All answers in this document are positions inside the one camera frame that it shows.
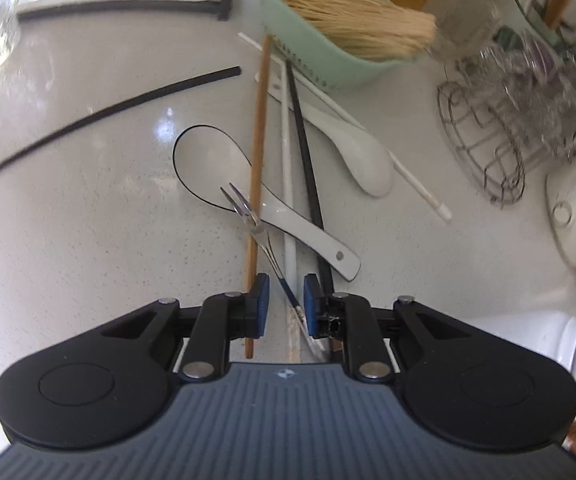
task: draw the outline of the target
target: wire dish rack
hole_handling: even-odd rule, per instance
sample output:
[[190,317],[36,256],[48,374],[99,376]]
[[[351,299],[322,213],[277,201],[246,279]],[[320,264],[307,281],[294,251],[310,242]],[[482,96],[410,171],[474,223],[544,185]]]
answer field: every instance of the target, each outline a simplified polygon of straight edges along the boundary
[[502,119],[503,103],[477,99],[465,85],[447,81],[437,91],[437,106],[448,140],[475,184],[498,205],[523,196],[526,174],[548,159],[545,146],[522,146]]
[[530,107],[517,105],[508,88],[493,97],[463,78],[448,79],[437,89],[441,122],[457,160],[492,203],[519,202],[530,171],[552,158],[576,157],[576,129],[553,140],[551,125],[542,117],[531,123]]

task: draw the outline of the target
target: metal wire basket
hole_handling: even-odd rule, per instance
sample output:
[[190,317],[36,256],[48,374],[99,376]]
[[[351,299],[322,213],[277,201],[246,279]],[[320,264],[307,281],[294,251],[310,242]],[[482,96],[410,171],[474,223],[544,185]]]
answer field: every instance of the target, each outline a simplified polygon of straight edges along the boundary
[[[569,162],[576,157],[576,126],[570,126],[569,119],[570,110],[576,112],[576,64],[566,63],[545,89],[533,90],[532,86],[525,86],[525,74],[512,73],[507,78],[501,74],[495,83],[499,88],[494,91],[487,91],[490,85],[487,89],[473,86],[467,73],[437,89],[439,116],[456,158],[491,202],[518,202],[531,170],[548,159]],[[545,120],[543,114],[537,114],[535,119],[533,111],[537,106],[533,106],[532,98],[541,95],[543,101],[554,91],[565,94],[565,101],[575,107],[562,107],[561,99],[552,99],[554,113],[548,115],[552,121]],[[516,98],[520,94],[523,102]],[[555,135],[553,122],[559,127]]]
[[488,193],[491,202],[518,202],[526,187],[526,173],[548,158],[545,147],[527,152],[502,119],[500,109],[476,99],[463,84],[447,81],[440,85],[437,106],[466,173]]

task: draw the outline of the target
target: white countertop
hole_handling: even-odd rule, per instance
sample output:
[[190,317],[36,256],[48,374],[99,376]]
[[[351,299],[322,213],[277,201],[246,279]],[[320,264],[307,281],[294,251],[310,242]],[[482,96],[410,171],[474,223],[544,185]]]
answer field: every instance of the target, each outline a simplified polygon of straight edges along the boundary
[[[0,159],[90,111],[165,84],[241,65],[237,78],[156,100],[53,142],[0,173],[0,374],[13,361],[149,303],[195,306],[241,290],[239,219],[190,195],[175,176],[175,138],[196,123],[227,131],[249,153],[260,40],[257,0],[236,0],[229,22],[166,12],[108,12],[36,20],[0,71]],[[444,224],[400,177],[374,199],[340,155],[308,128],[326,229],[362,259],[338,290],[389,306],[399,294],[455,317],[555,308],[576,314],[576,278],[552,241],[543,174],[500,210],[456,163],[436,112],[442,67],[399,67],[337,95],[452,209]],[[318,104],[311,96],[302,95]],[[269,100],[264,182],[281,193],[279,105]],[[297,209],[307,209],[294,150]],[[282,237],[274,246],[281,261]],[[298,246],[299,274],[315,269]],[[260,257],[260,270],[271,270]],[[274,282],[256,358],[286,355],[283,297]],[[242,358],[242,344],[232,345]],[[0,428],[0,450],[6,439]]]

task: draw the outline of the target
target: fork handle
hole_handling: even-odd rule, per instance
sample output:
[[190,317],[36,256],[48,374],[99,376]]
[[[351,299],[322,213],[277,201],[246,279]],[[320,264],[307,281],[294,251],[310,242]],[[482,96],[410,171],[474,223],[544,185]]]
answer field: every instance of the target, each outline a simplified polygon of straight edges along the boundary
[[281,288],[283,289],[283,291],[286,293],[286,296],[288,297],[288,301],[290,301],[290,304],[294,308],[297,308],[299,306],[299,302],[297,301],[297,298],[295,298],[294,294],[292,293],[292,289],[290,288],[290,285],[288,285],[288,282],[286,281],[286,279],[285,278],[279,278],[279,283],[281,284]]
[[361,267],[359,256],[295,210],[288,208],[274,195],[270,195],[269,191],[264,193],[261,220],[302,241],[351,282]]

